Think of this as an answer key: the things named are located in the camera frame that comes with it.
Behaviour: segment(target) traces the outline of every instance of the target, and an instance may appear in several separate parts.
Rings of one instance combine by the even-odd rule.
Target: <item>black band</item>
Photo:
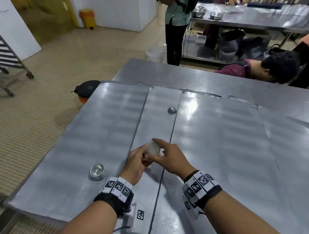
[[[190,175],[188,175],[185,179],[184,179],[184,182],[187,182],[189,179],[191,179],[191,177],[196,173],[198,172],[199,170],[195,170],[194,172],[192,172]]]
[[[223,189],[221,188],[220,185],[214,186],[211,190],[209,190],[204,197],[199,199],[196,202],[196,205],[200,207],[202,210],[205,207],[206,203],[208,202],[209,199],[213,198],[216,196],[218,193],[220,193]]]
[[[114,194],[111,193],[99,193],[93,200],[95,201],[104,201],[108,203],[116,212],[117,217],[121,216],[124,212],[123,207],[124,203],[118,199]]]

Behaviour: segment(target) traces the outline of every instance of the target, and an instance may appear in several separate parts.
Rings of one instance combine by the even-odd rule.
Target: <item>black backpack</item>
[[[177,5],[181,6],[185,14],[189,14],[196,7],[198,0],[188,0],[187,4],[180,2],[179,0],[175,0]]]

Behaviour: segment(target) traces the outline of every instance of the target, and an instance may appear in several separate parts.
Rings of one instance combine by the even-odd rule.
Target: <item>caster wheel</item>
[[[26,76],[27,76],[29,79],[34,79],[34,75],[33,75],[31,72],[27,72]]]
[[[7,95],[9,95],[10,97],[14,97],[15,94],[11,91],[11,90],[5,90]]]
[[[0,69],[4,74],[9,74],[9,71],[6,68]]]

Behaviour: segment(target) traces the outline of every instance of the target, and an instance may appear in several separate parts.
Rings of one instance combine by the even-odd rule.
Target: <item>person in green shirt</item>
[[[187,4],[188,0],[179,0]],[[160,0],[167,5],[165,13],[165,41],[167,45],[167,63],[179,66],[182,53],[182,40],[190,22],[191,14],[185,14],[175,0]]]

